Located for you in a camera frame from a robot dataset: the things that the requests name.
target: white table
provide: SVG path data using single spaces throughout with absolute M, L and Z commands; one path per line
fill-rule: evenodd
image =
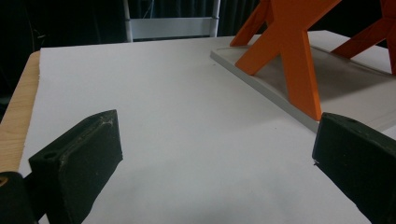
M 42 49 L 20 171 L 117 109 L 124 160 L 84 223 L 370 223 L 313 165 L 315 134 L 210 59 L 231 40 Z

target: dark background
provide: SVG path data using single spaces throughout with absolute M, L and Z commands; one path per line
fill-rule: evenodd
M 259 2 L 222 0 L 218 36 L 235 35 Z M 131 18 L 210 17 L 213 0 L 150 4 L 151 0 L 129 0 Z M 379 0 L 343 0 L 310 30 L 353 36 L 380 17 Z M 34 51 L 126 41 L 122 0 L 0 0 L 0 31 L 0 99 L 15 90 Z M 6 108 L 0 103 L 0 119 Z

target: wooden table edge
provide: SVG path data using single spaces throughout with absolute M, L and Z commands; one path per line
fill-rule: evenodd
M 0 124 L 0 172 L 18 171 L 38 88 L 40 52 L 30 55 Z

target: metal chair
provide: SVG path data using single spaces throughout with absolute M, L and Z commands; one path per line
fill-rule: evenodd
M 124 0 L 128 41 L 183 36 L 216 37 L 219 26 L 219 6 L 220 0 L 214 0 L 212 17 L 131 19 L 128 0 Z

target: orange wooden leg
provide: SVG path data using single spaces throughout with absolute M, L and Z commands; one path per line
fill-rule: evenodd
M 332 53 L 345 58 L 352 58 L 371 46 L 387 39 L 390 68 L 396 76 L 396 1 L 381 0 L 382 19 L 376 21 L 347 42 L 334 49 Z
M 314 65 L 307 36 L 307 29 L 325 15 L 341 0 L 271 0 L 274 20 L 267 30 L 247 52 L 236 62 L 244 72 L 254 75 L 263 66 L 280 54 L 284 66 L 290 103 L 305 112 L 312 119 L 320 120 L 320 100 L 315 77 Z M 252 29 L 242 33 L 244 39 L 252 36 Z
M 393 20 L 379 20 L 367 27 L 357 35 L 354 35 L 343 45 L 334 49 L 332 53 L 345 58 L 353 58 L 368 48 L 378 44 L 387 37 L 393 26 Z
M 266 21 L 272 21 L 270 0 L 261 0 L 242 28 L 238 31 L 230 46 L 245 46 L 248 41 L 262 28 Z

